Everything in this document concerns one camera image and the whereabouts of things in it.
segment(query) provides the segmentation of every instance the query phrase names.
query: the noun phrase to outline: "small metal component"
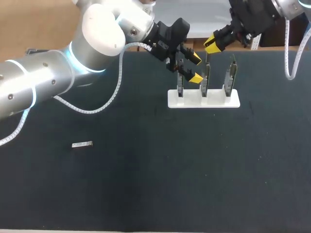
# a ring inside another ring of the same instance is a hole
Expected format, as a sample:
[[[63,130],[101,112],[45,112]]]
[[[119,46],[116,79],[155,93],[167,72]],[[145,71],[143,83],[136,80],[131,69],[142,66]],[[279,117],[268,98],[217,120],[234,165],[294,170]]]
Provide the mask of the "small metal component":
[[[232,62],[231,62],[230,68],[227,70],[227,73],[225,76],[225,95],[227,97],[231,97],[234,81],[235,81],[237,71],[238,71],[238,65],[235,60],[235,56],[233,55],[231,59],[232,59]]]
[[[184,60],[180,59],[179,61],[176,61],[176,64],[178,66],[183,65]],[[184,79],[183,75],[177,72],[177,92],[178,92],[178,97],[184,97]]]
[[[205,70],[202,75],[204,78],[203,81],[201,81],[202,97],[207,97],[209,75],[210,75],[210,64],[208,62],[206,63]]]
[[[131,30],[131,35],[132,35],[132,36],[137,35],[137,31],[136,31],[136,29],[132,29],[132,30]]]
[[[92,147],[93,146],[93,142],[89,141],[89,142],[79,142],[79,143],[73,143],[72,144],[72,148],[78,148],[78,147]]]
[[[209,64],[209,61],[210,61],[210,54],[207,52],[207,53],[206,53],[205,63],[206,63],[206,64]]]

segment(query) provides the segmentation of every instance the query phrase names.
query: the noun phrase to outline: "black table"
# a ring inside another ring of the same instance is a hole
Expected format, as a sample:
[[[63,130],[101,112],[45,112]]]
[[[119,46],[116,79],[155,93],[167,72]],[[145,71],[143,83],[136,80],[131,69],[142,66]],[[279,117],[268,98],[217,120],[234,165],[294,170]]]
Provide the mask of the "black table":
[[[210,88],[221,87],[231,54],[212,56]],[[0,229],[311,231],[311,53],[292,82],[282,52],[235,55],[239,109],[169,109],[176,74],[142,52],[125,55],[104,112],[35,106],[0,148]],[[96,109],[117,76],[118,61],[64,98]],[[0,138],[19,119],[3,120]]]

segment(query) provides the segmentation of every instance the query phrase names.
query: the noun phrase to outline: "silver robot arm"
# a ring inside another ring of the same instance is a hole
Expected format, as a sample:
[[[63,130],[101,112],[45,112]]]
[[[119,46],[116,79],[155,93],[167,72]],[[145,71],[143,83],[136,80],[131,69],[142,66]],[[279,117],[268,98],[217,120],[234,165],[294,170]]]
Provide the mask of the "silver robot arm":
[[[153,12],[138,1],[73,2],[81,18],[70,45],[0,64],[0,118],[92,84],[126,43],[143,41],[154,25]]]

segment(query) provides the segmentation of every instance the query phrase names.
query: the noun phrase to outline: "white holder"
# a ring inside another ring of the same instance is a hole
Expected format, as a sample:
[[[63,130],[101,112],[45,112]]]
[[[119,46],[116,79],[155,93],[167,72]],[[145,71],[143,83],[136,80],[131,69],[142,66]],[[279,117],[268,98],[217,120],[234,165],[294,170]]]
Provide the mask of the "white holder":
[[[179,97],[177,90],[168,91],[169,108],[239,108],[238,91],[233,89],[231,97],[225,95],[222,89],[208,89],[207,97],[202,97],[200,89],[184,90],[184,96]]]

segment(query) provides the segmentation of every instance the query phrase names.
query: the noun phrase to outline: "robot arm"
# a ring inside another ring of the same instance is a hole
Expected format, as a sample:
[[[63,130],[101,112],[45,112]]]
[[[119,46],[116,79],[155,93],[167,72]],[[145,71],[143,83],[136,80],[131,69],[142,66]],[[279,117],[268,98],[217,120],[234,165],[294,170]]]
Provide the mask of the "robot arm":
[[[51,50],[8,60],[0,64],[0,118],[33,107],[35,104],[90,85],[119,57],[126,43],[144,42],[151,54],[167,68],[183,72],[189,81],[191,70],[175,64],[182,52],[192,62],[201,59],[183,47],[189,24],[179,19],[172,27],[154,22],[154,13],[133,0],[73,0],[81,10],[75,36],[63,50]]]
[[[311,21],[311,0],[229,0],[232,21],[205,42],[208,53],[224,51],[234,41],[244,46],[265,32],[281,17],[292,20],[306,13]]]

